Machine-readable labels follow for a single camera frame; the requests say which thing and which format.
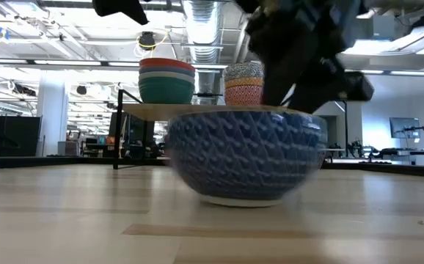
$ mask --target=computer screen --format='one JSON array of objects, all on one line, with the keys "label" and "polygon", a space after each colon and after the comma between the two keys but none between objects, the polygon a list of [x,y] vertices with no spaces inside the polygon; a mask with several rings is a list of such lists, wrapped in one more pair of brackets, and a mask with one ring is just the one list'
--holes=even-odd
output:
[{"label": "computer screen", "polygon": [[86,138],[85,141],[87,142],[87,144],[97,144],[98,143],[98,139],[96,139],[96,138]]},{"label": "computer screen", "polygon": [[405,131],[405,128],[419,128],[419,120],[405,117],[390,118],[392,139],[420,139],[420,131]]}]

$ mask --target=table surface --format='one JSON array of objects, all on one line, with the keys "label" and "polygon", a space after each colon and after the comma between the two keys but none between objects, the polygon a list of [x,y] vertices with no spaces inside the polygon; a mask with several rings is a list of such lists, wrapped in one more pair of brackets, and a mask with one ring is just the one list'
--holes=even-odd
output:
[{"label": "table surface", "polygon": [[0,263],[424,264],[424,177],[320,171],[240,209],[165,166],[0,169]]},{"label": "table surface", "polygon": [[168,121],[180,114],[207,111],[286,111],[300,113],[284,107],[275,106],[216,106],[216,105],[171,105],[149,103],[125,103],[124,111],[147,121]]}]

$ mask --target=bowl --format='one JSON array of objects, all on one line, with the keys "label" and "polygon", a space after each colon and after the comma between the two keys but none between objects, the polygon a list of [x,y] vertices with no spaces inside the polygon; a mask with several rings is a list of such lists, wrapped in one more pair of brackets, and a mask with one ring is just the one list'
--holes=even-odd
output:
[{"label": "bowl", "polygon": [[173,73],[173,72],[142,73],[142,74],[139,74],[139,81],[145,80],[145,79],[148,79],[148,78],[156,78],[156,77],[176,78],[176,79],[179,79],[179,80],[187,81],[191,84],[195,84],[194,77],[187,76],[186,74],[182,74],[182,73]]},{"label": "bowl", "polygon": [[326,122],[297,111],[211,111],[170,120],[173,168],[203,200],[276,205],[320,168]]},{"label": "bowl", "polygon": [[192,67],[190,64],[185,62],[180,62],[176,59],[165,59],[165,58],[149,58],[149,59],[143,59],[140,61],[139,66],[141,68],[143,67],[179,67],[186,70],[193,70],[196,69]]},{"label": "bowl", "polygon": [[243,62],[230,65],[224,69],[225,82],[237,78],[263,78],[263,66],[253,62]]},{"label": "bowl", "polygon": [[190,104],[194,85],[176,78],[146,78],[139,81],[139,91],[144,103]]},{"label": "bowl", "polygon": [[257,106],[261,103],[263,87],[259,85],[240,85],[225,89],[227,106]]},{"label": "bowl", "polygon": [[172,72],[172,73],[182,73],[187,76],[195,77],[196,73],[193,70],[186,70],[181,67],[143,67],[139,69],[139,74],[143,73],[152,73],[152,72]]}]

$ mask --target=white column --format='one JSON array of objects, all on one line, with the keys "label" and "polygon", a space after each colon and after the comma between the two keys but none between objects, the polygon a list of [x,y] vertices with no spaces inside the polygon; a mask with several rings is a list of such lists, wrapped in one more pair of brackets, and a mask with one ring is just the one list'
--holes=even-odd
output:
[{"label": "white column", "polygon": [[67,133],[70,86],[63,71],[43,71],[37,95],[37,116],[41,117],[39,156],[56,155],[57,144]]}]

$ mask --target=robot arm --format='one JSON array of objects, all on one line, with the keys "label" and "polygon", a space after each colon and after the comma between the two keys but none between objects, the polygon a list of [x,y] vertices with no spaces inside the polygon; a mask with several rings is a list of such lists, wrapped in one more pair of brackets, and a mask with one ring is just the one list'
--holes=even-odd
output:
[{"label": "robot arm", "polygon": [[[373,88],[358,72],[346,73],[336,55],[351,47],[351,25],[367,12],[363,0],[235,0],[253,13],[249,50],[264,65],[261,103],[279,106],[295,89],[288,108],[313,113],[331,100],[370,100]],[[96,12],[124,12],[148,23],[139,0],[93,0]]]}]

